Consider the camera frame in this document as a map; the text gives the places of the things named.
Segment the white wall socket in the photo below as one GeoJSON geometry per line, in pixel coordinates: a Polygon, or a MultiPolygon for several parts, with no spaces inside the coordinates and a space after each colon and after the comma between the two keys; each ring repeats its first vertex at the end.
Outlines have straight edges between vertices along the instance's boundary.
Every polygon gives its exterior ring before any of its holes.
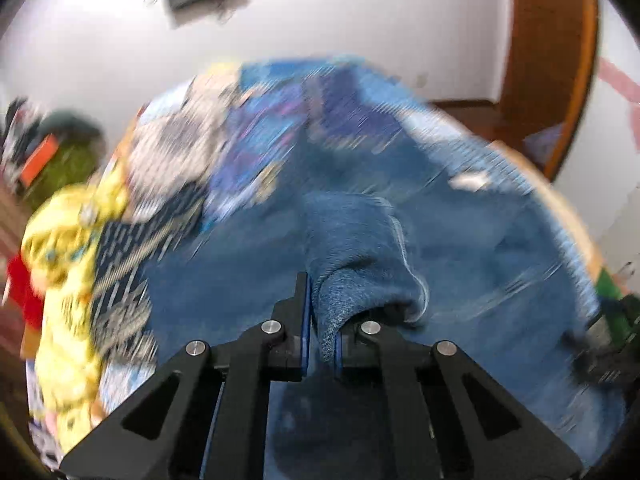
{"type": "Polygon", "coordinates": [[[427,74],[419,74],[416,76],[416,86],[418,88],[424,88],[427,84],[427,74]]]}

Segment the blue denim jacket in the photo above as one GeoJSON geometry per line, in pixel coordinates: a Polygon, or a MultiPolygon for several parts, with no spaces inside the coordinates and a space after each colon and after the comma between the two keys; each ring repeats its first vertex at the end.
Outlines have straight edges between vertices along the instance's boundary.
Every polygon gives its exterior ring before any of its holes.
{"type": "Polygon", "coordinates": [[[269,479],[383,479],[381,398],[332,377],[354,316],[386,316],[412,341],[449,339],[592,466],[620,431],[623,398],[581,385],[562,336],[587,289],[529,195],[459,191],[428,162],[390,169],[290,162],[265,203],[145,268],[158,356],[234,339],[311,278],[309,376],[271,391],[269,479]]]}

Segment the orange box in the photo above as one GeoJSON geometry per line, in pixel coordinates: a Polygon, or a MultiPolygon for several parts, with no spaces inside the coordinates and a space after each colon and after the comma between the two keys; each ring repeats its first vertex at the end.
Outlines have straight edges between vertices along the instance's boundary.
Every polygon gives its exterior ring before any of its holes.
{"type": "Polygon", "coordinates": [[[40,142],[24,163],[20,173],[20,181],[25,188],[29,188],[32,185],[32,182],[35,181],[35,178],[39,176],[57,151],[58,140],[56,140],[54,134],[49,134],[40,142]]]}

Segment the blue patchwork quilt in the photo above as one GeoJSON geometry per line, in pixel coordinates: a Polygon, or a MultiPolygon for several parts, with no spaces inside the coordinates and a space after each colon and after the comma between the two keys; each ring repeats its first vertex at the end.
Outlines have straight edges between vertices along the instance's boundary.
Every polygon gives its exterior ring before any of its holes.
{"type": "Polygon", "coordinates": [[[396,160],[428,162],[459,191],[536,200],[512,162],[361,63],[245,65],[229,78],[203,76],[173,88],[134,124],[125,159],[134,218],[104,226],[93,317],[149,314],[145,265],[265,203],[290,162],[390,169],[396,160]]]}

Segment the wooden wardrobe cabinet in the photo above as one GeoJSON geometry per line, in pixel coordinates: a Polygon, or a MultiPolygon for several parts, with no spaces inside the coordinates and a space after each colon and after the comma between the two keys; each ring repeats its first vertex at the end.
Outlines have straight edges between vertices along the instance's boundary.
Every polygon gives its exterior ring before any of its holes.
{"type": "Polygon", "coordinates": [[[512,0],[511,44],[497,110],[504,142],[559,126],[539,167],[552,181],[577,130],[590,90],[598,39],[598,0],[512,0]]]}

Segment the red plush toy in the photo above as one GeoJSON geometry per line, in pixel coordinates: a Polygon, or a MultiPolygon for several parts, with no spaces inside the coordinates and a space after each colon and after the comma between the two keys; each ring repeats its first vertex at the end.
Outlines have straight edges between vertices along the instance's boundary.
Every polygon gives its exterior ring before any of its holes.
{"type": "Polygon", "coordinates": [[[8,266],[9,298],[20,308],[24,322],[34,330],[41,330],[44,300],[32,289],[30,272],[20,255],[14,256],[8,266]]]}

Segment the white sliding door with hearts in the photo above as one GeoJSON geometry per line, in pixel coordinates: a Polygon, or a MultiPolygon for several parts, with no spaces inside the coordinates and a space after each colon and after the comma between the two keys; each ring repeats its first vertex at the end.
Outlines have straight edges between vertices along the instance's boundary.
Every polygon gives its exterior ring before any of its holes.
{"type": "Polygon", "coordinates": [[[582,118],[554,187],[616,272],[639,271],[639,45],[610,0],[598,0],[596,64],[582,118]]]}

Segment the yellow cartoon blanket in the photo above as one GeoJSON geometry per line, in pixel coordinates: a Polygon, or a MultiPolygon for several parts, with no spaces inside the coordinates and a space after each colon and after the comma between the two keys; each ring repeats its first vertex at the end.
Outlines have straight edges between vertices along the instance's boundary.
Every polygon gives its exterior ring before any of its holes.
{"type": "Polygon", "coordinates": [[[46,423],[63,453],[100,423],[103,360],[91,336],[91,293],[104,226],[128,205],[124,165],[110,161],[102,177],[67,185],[30,217],[21,256],[30,284],[43,296],[35,376],[46,423]]]}

